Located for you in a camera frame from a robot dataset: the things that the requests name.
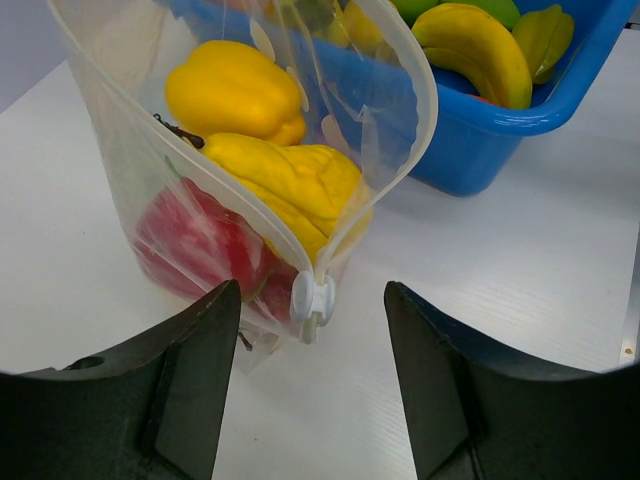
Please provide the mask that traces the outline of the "red apple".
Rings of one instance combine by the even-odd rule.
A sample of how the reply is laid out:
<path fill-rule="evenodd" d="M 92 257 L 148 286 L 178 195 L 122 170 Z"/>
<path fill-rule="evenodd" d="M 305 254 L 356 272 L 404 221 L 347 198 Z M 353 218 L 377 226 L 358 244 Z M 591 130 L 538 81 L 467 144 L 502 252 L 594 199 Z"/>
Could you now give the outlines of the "red apple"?
<path fill-rule="evenodd" d="M 235 279 L 256 295 L 277 257 L 239 214 L 186 177 L 163 189 L 138 221 L 133 250 L 155 283 L 188 300 Z"/>

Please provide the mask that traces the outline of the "yellow bell pepper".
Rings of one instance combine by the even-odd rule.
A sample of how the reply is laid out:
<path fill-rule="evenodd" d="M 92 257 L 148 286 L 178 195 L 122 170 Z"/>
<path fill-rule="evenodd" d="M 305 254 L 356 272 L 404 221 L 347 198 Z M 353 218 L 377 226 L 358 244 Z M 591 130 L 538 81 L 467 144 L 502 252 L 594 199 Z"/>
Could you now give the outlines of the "yellow bell pepper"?
<path fill-rule="evenodd" d="M 238 133 L 288 146 L 306 135 L 297 82 L 244 43 L 199 45 L 169 73 L 165 99 L 174 120 L 201 137 Z"/>

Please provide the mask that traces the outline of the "yellow green carambola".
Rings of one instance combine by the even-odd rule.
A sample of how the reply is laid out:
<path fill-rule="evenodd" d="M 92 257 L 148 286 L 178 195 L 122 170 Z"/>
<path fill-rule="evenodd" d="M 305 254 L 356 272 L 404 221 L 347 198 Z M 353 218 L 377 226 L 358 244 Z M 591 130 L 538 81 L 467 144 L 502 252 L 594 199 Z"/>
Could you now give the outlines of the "yellow green carambola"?
<path fill-rule="evenodd" d="M 527 60 L 534 85 L 551 80 L 573 34 L 574 20 L 559 4 L 526 13 L 516 22 L 512 35 Z"/>

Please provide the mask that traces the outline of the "clear zip top bag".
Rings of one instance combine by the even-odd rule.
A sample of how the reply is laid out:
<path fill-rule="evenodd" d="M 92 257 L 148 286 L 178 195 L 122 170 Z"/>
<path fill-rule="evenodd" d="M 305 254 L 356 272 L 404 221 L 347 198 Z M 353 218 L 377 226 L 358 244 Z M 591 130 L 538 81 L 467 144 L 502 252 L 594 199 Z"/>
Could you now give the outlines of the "clear zip top bag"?
<path fill-rule="evenodd" d="M 435 131 L 434 76 L 388 1 L 53 1 L 121 227 L 241 337 L 316 341 L 375 204 Z"/>

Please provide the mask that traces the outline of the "light green lime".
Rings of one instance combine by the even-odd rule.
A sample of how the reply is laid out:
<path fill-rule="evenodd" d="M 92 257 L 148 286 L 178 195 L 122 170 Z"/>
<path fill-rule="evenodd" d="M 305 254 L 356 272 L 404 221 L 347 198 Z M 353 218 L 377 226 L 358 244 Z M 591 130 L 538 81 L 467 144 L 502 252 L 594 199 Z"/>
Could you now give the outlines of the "light green lime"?
<path fill-rule="evenodd" d="M 412 26 L 425 11 L 447 3 L 479 7 L 509 30 L 521 17 L 520 10 L 512 0 L 392 0 L 391 3 L 408 26 Z"/>

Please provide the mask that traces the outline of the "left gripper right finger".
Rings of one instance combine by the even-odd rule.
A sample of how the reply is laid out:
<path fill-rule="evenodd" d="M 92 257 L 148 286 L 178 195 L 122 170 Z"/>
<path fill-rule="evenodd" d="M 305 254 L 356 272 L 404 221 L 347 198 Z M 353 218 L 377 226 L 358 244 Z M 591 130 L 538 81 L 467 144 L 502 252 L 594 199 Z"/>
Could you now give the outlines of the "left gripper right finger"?
<path fill-rule="evenodd" d="M 639 367 L 605 373 L 524 353 L 399 282 L 384 305 L 421 479 L 635 479 Z"/>

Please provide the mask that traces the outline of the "yellow starfruit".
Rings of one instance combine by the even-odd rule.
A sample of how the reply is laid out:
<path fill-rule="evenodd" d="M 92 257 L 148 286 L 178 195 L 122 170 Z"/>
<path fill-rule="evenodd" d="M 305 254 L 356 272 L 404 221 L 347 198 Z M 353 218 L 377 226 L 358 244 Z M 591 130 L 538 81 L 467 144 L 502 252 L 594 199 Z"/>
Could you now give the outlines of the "yellow starfruit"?
<path fill-rule="evenodd" d="M 361 181 L 348 157 L 326 145 L 279 146 L 236 133 L 201 137 L 164 126 L 263 202 L 291 230 L 312 265 L 320 265 Z"/>

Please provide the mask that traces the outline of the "blue plastic bin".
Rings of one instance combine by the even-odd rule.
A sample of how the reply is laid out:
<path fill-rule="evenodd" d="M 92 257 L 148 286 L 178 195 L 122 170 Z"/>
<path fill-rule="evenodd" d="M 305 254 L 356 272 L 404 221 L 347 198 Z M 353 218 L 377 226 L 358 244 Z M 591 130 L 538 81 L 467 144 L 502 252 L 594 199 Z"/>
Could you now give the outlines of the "blue plastic bin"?
<path fill-rule="evenodd" d="M 391 1 L 172 1 L 194 33 L 244 43 L 298 84 L 306 135 L 365 167 L 409 162 L 412 175 L 456 196 L 486 189 L 527 136 L 563 125 L 617 40 L 629 1 L 513 1 L 521 16 L 559 4 L 574 20 L 551 80 L 516 110 L 479 95 L 462 75 L 431 65 Z"/>

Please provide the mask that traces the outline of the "yellow banana bunch front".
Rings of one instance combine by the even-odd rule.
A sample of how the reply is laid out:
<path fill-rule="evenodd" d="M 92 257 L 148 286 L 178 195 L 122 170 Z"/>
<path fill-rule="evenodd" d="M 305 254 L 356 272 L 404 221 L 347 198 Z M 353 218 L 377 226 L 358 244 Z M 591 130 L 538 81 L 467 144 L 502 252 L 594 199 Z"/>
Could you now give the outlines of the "yellow banana bunch front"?
<path fill-rule="evenodd" d="M 429 63 L 465 77 L 487 101 L 508 109 L 531 105 L 532 77 L 509 30 L 485 10 L 445 3 L 421 14 L 411 32 Z"/>

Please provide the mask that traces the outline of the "orange persimmon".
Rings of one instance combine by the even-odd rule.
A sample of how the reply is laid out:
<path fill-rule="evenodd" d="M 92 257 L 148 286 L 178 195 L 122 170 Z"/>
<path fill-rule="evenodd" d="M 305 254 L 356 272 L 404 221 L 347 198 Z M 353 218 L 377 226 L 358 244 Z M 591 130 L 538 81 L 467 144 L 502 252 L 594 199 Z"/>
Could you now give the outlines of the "orange persimmon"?
<path fill-rule="evenodd" d="M 487 99 L 487 98 L 485 98 L 485 97 L 482 97 L 482 96 L 479 96 L 479 95 L 467 94 L 467 96 L 468 96 L 468 97 L 471 97 L 471 98 L 474 98 L 474 99 L 476 99 L 476 100 L 478 100 L 478 101 L 481 101 L 481 102 L 487 103 L 487 104 L 497 105 L 497 104 L 495 104 L 494 102 L 490 101 L 489 99 Z"/>

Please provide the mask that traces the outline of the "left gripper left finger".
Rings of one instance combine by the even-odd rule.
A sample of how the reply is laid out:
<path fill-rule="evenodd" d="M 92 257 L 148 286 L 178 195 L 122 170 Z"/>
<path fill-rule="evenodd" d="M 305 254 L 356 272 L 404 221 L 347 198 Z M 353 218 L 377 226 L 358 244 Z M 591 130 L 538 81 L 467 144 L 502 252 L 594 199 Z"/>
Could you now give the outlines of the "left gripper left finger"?
<path fill-rule="evenodd" d="M 3 374 L 2 477 L 210 478 L 240 310 L 227 281 L 62 370 Z"/>

